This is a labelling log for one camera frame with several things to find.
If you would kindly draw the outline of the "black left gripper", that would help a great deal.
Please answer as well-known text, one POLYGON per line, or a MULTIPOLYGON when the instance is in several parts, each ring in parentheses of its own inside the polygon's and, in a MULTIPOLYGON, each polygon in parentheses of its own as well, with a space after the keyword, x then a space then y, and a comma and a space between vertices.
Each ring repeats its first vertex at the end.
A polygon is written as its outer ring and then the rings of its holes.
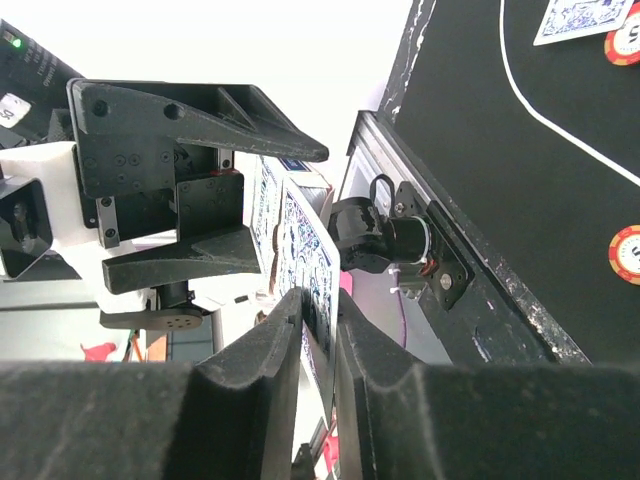
POLYGON ((168 230, 181 240, 103 261, 113 294, 258 273, 250 230, 238 226, 244 177, 235 151, 329 157, 250 84, 73 79, 67 95, 86 226, 109 244, 168 230))

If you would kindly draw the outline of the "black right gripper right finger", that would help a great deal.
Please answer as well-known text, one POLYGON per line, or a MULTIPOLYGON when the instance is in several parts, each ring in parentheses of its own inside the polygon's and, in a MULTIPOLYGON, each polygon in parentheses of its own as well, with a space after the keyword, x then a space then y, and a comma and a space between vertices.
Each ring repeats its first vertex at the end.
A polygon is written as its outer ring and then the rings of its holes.
POLYGON ((339 468, 345 479, 635 479, 630 368, 428 365, 341 293, 339 468))

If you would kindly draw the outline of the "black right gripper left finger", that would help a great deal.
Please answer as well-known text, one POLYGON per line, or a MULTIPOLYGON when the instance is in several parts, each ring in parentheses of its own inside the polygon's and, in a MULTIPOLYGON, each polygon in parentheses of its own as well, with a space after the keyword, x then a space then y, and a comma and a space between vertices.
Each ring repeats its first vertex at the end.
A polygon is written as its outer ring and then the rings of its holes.
POLYGON ((5 479, 286 479, 303 294, 199 364, 1 366, 5 479))

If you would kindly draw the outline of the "blue card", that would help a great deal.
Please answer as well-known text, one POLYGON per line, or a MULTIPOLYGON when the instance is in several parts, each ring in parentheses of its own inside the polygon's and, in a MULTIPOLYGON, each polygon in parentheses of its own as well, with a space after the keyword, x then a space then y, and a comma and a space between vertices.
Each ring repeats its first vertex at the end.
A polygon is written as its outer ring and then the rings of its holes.
POLYGON ((323 222, 291 178, 282 184, 276 229, 275 292, 302 290, 301 360, 329 422, 333 409, 339 254, 323 222))

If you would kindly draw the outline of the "orange chips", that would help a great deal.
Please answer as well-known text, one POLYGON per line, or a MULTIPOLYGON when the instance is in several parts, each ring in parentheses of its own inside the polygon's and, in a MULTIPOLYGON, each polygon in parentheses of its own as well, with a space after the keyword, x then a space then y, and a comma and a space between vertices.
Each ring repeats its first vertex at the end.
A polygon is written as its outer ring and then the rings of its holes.
POLYGON ((631 225, 614 235, 608 247, 611 269, 632 285, 640 284, 640 226, 631 225))

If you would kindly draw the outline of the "blue playing card box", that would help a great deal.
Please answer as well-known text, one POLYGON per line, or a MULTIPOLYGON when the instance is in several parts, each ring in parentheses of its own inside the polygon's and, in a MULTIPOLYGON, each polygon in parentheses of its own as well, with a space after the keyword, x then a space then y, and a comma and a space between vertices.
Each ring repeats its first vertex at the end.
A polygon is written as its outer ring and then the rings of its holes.
POLYGON ((290 178, 324 224, 334 197, 333 186, 304 162, 258 156, 249 228, 266 284, 260 295, 272 296, 277 264, 276 230, 281 218, 283 181, 290 178))

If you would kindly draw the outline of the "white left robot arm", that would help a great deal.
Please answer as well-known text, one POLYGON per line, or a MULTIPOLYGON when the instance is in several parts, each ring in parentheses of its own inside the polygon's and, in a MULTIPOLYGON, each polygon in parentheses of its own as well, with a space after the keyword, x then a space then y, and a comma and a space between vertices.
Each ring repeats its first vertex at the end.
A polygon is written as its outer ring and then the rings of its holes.
POLYGON ((55 252, 111 329, 196 327, 192 280, 259 271, 236 153, 329 155, 256 86, 87 79, 8 23, 1 128, 2 279, 55 252))

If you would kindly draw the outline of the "black marbled table cover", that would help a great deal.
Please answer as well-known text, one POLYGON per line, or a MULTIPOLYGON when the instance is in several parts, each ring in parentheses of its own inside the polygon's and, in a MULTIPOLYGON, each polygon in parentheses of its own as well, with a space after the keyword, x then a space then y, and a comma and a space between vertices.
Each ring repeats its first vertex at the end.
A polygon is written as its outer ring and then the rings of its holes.
POLYGON ((409 10, 391 73, 378 108, 378 113, 384 115, 391 124, 395 123, 402 108, 404 96, 436 3, 436 0, 415 0, 409 10))

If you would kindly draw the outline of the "black poker table mat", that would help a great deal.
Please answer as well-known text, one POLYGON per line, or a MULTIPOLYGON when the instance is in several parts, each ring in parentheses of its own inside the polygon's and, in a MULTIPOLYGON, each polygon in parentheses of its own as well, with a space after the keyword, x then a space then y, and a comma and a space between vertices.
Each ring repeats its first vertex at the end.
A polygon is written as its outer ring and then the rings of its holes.
POLYGON ((639 70, 599 36, 534 46, 545 8, 437 1, 393 128, 590 362, 635 364, 608 247, 639 221, 639 70))

